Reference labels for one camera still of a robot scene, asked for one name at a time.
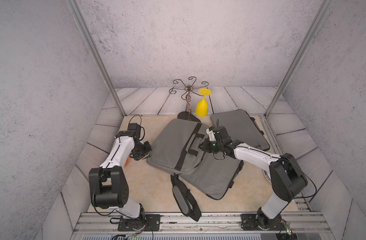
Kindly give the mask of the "grey laptop bag with strap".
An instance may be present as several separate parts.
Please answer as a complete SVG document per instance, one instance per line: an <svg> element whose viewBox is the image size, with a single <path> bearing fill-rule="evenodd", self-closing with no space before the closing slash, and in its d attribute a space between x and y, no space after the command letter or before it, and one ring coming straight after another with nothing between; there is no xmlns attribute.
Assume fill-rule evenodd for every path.
<svg viewBox="0 0 366 240"><path fill-rule="evenodd" d="M173 119L161 131L152 144L147 163L171 176L172 192L181 213L198 221L202 212L182 180L202 193L211 193L211 179L208 172L208 157L200 148L208 134L209 126L200 122Z"/></svg>

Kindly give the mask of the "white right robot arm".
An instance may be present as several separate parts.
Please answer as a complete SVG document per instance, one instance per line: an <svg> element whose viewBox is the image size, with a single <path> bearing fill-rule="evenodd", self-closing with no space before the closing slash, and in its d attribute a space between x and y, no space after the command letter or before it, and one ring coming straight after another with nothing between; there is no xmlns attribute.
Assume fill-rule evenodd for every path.
<svg viewBox="0 0 366 240"><path fill-rule="evenodd" d="M256 215L257 227L269 230L272 223L280 218L281 212L308 185L306 174L291 154L276 155L233 140L225 127L209 127L208 137L200 145L205 152L248 162L264 170L272 184L273 193L260 207Z"/></svg>

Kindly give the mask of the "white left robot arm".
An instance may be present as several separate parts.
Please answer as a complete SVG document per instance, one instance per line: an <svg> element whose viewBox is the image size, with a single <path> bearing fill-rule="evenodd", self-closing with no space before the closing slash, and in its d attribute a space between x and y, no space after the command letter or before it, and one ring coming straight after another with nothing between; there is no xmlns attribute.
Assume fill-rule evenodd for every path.
<svg viewBox="0 0 366 240"><path fill-rule="evenodd" d="M134 140L128 136L116 138L106 160L89 172L92 206L95 209L111 209L126 219L140 218L143 207L130 198L124 166L130 156L134 160L141 160L151 150L149 142Z"/></svg>

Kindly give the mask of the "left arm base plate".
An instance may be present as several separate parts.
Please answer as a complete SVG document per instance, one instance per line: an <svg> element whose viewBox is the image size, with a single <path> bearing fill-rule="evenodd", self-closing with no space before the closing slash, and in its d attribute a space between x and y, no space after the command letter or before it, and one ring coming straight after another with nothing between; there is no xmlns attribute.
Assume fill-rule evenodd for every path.
<svg viewBox="0 0 366 240"><path fill-rule="evenodd" d="M119 232L157 232L160 230L161 215L145 214L136 219L120 218L118 223Z"/></svg>

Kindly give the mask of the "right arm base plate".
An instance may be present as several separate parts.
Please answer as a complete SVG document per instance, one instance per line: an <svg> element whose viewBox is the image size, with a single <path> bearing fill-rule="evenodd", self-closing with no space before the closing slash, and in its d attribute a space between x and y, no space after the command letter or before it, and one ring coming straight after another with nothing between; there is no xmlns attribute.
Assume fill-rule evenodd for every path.
<svg viewBox="0 0 366 240"><path fill-rule="evenodd" d="M244 231L280 231L286 228L286 224L280 215L270 220L264 215L242 214L241 228Z"/></svg>

